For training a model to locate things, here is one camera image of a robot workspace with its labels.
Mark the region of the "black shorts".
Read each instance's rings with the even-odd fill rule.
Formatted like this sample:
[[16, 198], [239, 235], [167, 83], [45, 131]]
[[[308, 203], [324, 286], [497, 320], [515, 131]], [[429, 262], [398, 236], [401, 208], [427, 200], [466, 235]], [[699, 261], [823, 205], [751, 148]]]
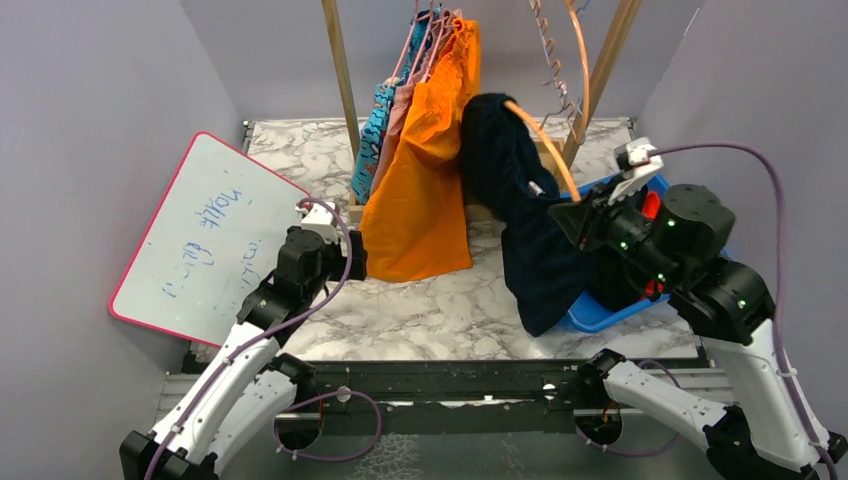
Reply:
[[[626, 197], [614, 206], [636, 209], [641, 213], [643, 199], [648, 190], [650, 189], [643, 187], [638, 193]], [[643, 300], [646, 281], [651, 278], [649, 275], [630, 266], [609, 245], [596, 249], [592, 257], [593, 270], [588, 277], [587, 289], [601, 306], [618, 311]]]

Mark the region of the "red-orange shorts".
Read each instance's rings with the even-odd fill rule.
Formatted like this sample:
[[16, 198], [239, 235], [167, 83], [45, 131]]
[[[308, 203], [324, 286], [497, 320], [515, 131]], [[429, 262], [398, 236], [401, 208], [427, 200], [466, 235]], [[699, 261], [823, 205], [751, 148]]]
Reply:
[[[641, 207], [642, 215], [649, 220], [655, 220], [657, 215], [659, 214], [660, 208], [661, 198], [659, 194], [656, 191], [648, 190], [644, 196]], [[664, 286], [661, 282], [657, 282], [653, 278], [650, 278], [646, 281], [645, 288], [643, 291], [643, 299], [656, 301], [663, 293], [663, 289]]]

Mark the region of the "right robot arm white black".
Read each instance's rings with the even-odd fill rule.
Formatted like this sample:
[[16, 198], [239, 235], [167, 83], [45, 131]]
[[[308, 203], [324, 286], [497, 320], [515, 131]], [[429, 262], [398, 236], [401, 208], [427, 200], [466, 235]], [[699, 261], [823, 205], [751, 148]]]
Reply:
[[813, 479], [818, 463], [834, 465], [846, 454], [845, 436], [816, 420], [788, 370], [765, 281], [724, 255], [735, 217], [709, 189], [670, 187], [654, 218], [613, 202], [606, 185], [548, 212], [573, 245], [607, 247], [654, 280], [734, 395], [728, 406], [700, 398], [605, 349], [579, 367], [571, 399], [641, 410], [696, 444], [726, 479]]

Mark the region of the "orange hanger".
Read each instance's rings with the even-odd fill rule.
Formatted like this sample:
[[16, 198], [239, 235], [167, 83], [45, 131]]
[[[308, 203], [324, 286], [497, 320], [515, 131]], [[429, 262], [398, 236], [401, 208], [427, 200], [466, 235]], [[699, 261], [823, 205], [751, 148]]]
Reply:
[[541, 41], [543, 58], [546, 64], [547, 79], [544, 86], [555, 92], [556, 107], [542, 119], [541, 125], [554, 118], [565, 119], [569, 127], [577, 129], [579, 137], [588, 126], [588, 120], [582, 120], [586, 102], [591, 99], [590, 57], [581, 23], [583, 6], [574, 1], [562, 1], [571, 23], [574, 38], [575, 55], [564, 59], [557, 52], [557, 41], [551, 33], [551, 23], [544, 14], [542, 1], [529, 1], [535, 27]]
[[562, 178], [565, 182], [565, 185], [566, 185], [567, 190], [570, 194], [571, 200], [575, 203], [580, 203], [582, 201], [582, 196], [579, 193], [577, 184], [574, 181], [574, 178], [572, 176], [570, 168], [569, 168], [567, 162], [565, 161], [565, 159], [563, 158], [563, 155], [561, 153], [561, 149], [551, 140], [551, 138], [543, 130], [543, 128], [540, 126], [540, 124], [527, 111], [525, 111], [521, 106], [519, 106], [515, 101], [505, 100], [503, 102], [503, 105], [507, 110], [509, 110], [510, 112], [515, 114], [517, 117], [519, 117], [525, 123], [525, 125], [533, 133], [536, 134], [536, 136], [539, 138], [539, 140], [545, 146], [548, 153], [551, 155], [551, 157], [552, 157], [552, 159], [553, 159], [553, 161], [554, 161], [554, 163], [557, 167], [557, 170], [559, 171], [559, 173], [561, 174], [561, 176], [562, 176]]

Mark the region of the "blue shark print shorts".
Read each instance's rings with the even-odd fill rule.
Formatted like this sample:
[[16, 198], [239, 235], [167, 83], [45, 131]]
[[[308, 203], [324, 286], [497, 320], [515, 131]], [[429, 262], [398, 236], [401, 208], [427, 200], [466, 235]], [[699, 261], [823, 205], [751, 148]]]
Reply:
[[360, 132], [360, 144], [350, 184], [355, 202], [359, 205], [365, 205], [369, 199], [370, 185], [388, 123], [389, 102], [395, 93], [384, 85], [388, 78], [375, 86], [373, 108]]

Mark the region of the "navy shorts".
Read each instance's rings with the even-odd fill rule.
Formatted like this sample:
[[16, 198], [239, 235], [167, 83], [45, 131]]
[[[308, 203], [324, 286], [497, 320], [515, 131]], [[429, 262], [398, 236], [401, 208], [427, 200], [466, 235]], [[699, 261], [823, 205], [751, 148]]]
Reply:
[[538, 337], [553, 328], [585, 291], [594, 263], [549, 215], [562, 202], [527, 126], [506, 107], [509, 96], [484, 93], [464, 107], [459, 172], [464, 190], [505, 227], [504, 280], [523, 329]]

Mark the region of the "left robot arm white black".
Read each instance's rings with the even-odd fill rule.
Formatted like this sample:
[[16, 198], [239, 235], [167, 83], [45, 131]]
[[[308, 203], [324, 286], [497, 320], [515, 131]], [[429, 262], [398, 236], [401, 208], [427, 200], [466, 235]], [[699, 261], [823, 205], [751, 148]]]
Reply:
[[366, 277], [362, 235], [328, 234], [306, 224], [287, 230], [276, 266], [243, 300], [220, 350], [165, 417], [130, 432], [119, 447], [126, 479], [218, 479], [274, 415], [306, 417], [318, 434], [323, 401], [312, 365], [283, 348], [308, 315], [325, 305], [328, 283]]

